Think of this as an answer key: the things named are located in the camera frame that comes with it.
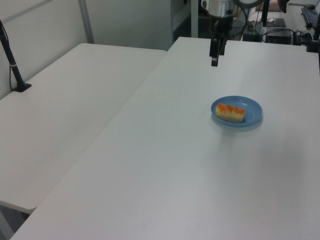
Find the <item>black cable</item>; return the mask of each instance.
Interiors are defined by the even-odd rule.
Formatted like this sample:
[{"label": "black cable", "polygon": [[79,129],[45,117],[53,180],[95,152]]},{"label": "black cable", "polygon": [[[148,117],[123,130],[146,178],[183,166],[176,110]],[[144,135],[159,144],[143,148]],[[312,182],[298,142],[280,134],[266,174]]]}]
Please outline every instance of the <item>black cable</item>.
[{"label": "black cable", "polygon": [[10,90],[11,92],[13,91],[12,86],[11,86],[11,66],[9,66],[9,85],[10,85]]},{"label": "black cable", "polygon": [[291,31],[291,32],[293,32],[293,34],[296,34],[296,32],[291,29],[282,28],[282,29],[273,29],[273,30],[267,31],[266,33],[262,34],[261,37],[268,35],[268,34],[273,34],[273,33],[282,32],[282,31]]},{"label": "black cable", "polygon": [[7,31],[5,29],[5,26],[3,25],[1,20],[0,20],[0,27],[3,29],[5,37],[6,37],[6,40],[8,41],[8,45],[9,45],[9,37],[8,37]]},{"label": "black cable", "polygon": [[[3,23],[2,23],[1,20],[0,20],[0,28],[3,29],[4,34],[5,34],[5,37],[6,37],[6,40],[8,41],[8,45],[10,45],[7,31],[6,31],[5,26],[3,25]],[[12,92],[13,89],[12,89],[12,86],[11,86],[11,71],[12,71],[12,67],[10,66],[10,63],[9,63],[9,85],[10,85],[10,90],[11,90],[11,92]]]},{"label": "black cable", "polygon": [[256,13],[257,10],[255,10],[253,13],[251,13],[249,16],[248,16],[248,19],[252,16],[252,14]]},{"label": "black cable", "polygon": [[244,23],[244,26],[242,27],[241,31],[238,32],[238,33],[235,33],[233,35],[228,35],[228,37],[235,37],[235,36],[238,36],[238,35],[242,35],[248,25],[248,14],[246,13],[246,10],[244,8],[244,5],[242,2],[240,2],[239,0],[233,0],[234,4],[238,5],[241,9],[241,11],[243,12],[244,14],[244,19],[245,19],[245,23]]}]

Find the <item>plate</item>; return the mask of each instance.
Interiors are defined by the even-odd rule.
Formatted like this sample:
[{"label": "plate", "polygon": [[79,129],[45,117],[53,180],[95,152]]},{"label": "plate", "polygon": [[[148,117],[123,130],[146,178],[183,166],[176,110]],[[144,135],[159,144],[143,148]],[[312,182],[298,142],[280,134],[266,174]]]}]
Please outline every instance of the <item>plate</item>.
[{"label": "plate", "polygon": [[[225,121],[216,116],[216,107],[218,104],[223,103],[226,105],[232,105],[234,107],[239,107],[245,109],[245,115],[243,122],[231,122]],[[262,118],[262,108],[256,101],[244,97],[244,96],[224,96],[217,99],[211,105],[211,112],[214,118],[222,124],[234,127],[245,127],[256,124]]]}]

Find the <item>white table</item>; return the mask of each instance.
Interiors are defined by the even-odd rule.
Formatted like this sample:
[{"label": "white table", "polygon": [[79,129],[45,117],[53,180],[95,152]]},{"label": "white table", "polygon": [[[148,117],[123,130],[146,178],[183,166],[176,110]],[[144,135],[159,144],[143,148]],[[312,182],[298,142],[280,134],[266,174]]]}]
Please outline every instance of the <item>white table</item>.
[{"label": "white table", "polygon": [[[228,41],[212,67],[209,46],[179,38],[12,240],[318,239],[318,55]],[[215,121],[229,95],[263,121]]]},{"label": "white table", "polygon": [[0,204],[31,213],[166,52],[80,44],[0,101]]}]

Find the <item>wall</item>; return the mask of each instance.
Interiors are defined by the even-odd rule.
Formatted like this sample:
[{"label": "wall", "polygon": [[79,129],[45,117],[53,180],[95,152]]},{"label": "wall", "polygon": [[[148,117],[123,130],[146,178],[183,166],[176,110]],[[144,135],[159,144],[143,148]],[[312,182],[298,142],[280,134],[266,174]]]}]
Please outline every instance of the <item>wall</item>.
[{"label": "wall", "polygon": [[[19,1],[28,6],[27,1]],[[4,23],[22,79],[29,80],[80,43],[86,34],[78,0],[52,0]],[[0,99],[10,93],[9,63],[0,46]]]},{"label": "wall", "polygon": [[191,0],[171,0],[173,31],[191,14]]},{"label": "wall", "polygon": [[94,42],[168,50],[171,0],[87,0]]}]

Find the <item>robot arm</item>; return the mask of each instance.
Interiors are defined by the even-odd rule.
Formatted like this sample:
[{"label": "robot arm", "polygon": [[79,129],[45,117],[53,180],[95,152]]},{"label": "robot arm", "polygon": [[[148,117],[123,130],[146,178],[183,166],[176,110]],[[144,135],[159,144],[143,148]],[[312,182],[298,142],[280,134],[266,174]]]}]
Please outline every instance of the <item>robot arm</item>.
[{"label": "robot arm", "polygon": [[244,11],[244,8],[253,8],[263,3],[263,1],[257,0],[251,3],[243,3],[240,0],[201,0],[201,6],[209,13],[209,26],[213,32],[209,52],[212,66],[217,67],[219,55],[225,54],[228,33],[232,29],[237,5]]}]

